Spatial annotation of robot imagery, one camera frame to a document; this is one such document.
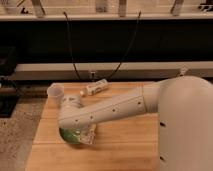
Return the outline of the clear gripper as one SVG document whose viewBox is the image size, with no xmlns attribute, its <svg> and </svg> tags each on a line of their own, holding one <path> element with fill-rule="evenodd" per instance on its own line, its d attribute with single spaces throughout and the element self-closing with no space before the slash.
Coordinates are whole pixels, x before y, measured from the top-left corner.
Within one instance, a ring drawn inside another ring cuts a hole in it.
<svg viewBox="0 0 213 171">
<path fill-rule="evenodd" d="M 79 141 L 82 144 L 87 144 L 91 145 L 94 142 L 95 139 L 95 130 L 96 130 L 97 125 L 92 124 L 85 126 L 80 130 L 80 138 Z"/>
</svg>

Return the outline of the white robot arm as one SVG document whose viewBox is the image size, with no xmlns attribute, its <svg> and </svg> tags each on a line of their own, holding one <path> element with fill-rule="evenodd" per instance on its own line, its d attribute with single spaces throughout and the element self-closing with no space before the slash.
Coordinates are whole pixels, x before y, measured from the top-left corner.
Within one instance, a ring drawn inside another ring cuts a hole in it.
<svg viewBox="0 0 213 171">
<path fill-rule="evenodd" d="M 213 83 L 182 76 L 136 87 L 92 104 L 62 106 L 62 129 L 135 115 L 158 115 L 159 171 L 213 171 Z"/>
</svg>

